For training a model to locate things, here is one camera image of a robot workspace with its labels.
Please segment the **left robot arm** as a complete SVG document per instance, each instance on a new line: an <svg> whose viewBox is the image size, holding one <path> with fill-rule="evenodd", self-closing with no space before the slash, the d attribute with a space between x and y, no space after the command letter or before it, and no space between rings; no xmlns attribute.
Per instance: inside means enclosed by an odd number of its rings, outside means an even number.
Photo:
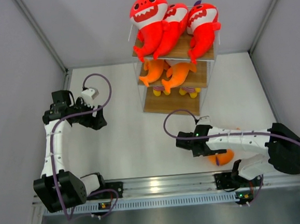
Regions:
<svg viewBox="0 0 300 224"><path fill-rule="evenodd" d="M34 180L33 189L51 213L84 204L90 194L100 199L107 193L100 173L77 177L69 170L68 139L73 124L94 130L107 125L102 110L92 112L97 95L98 90L92 87L85 87L77 99L67 90L53 92L52 104L42 116L46 153L43 170L40 178Z"/></svg>

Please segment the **red shark plush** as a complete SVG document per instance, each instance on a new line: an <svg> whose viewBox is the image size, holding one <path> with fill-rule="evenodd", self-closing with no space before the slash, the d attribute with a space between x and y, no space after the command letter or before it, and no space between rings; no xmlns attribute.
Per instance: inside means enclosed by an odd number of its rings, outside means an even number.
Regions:
<svg viewBox="0 0 300 224"><path fill-rule="evenodd" d="M142 46L133 46L141 62L156 51L168 24L163 19L168 9L167 0L136 0L130 9L130 21L138 28L137 38Z"/></svg>
<svg viewBox="0 0 300 224"><path fill-rule="evenodd" d="M153 53L153 59L167 55L174 48L186 30L188 13L188 7L184 3L172 4L168 7L163 18L166 22L166 30L163 31L159 47Z"/></svg>
<svg viewBox="0 0 300 224"><path fill-rule="evenodd" d="M222 26L218 15L215 5L202 3L201 0L196 1L189 11L187 32L192 37L188 56L192 63L196 64L197 59L203 57L212 47L216 38L215 32Z"/></svg>

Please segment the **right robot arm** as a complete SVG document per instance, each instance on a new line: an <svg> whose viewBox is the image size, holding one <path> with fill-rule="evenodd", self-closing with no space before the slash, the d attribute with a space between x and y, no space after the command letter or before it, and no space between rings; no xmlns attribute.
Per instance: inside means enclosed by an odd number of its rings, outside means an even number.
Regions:
<svg viewBox="0 0 300 224"><path fill-rule="evenodd" d="M235 161L231 179L236 186L274 170L300 174L300 137L281 123L257 131L197 125L194 132L180 131L176 146L191 151L194 157L222 155L228 150L253 153L251 158Z"/></svg>

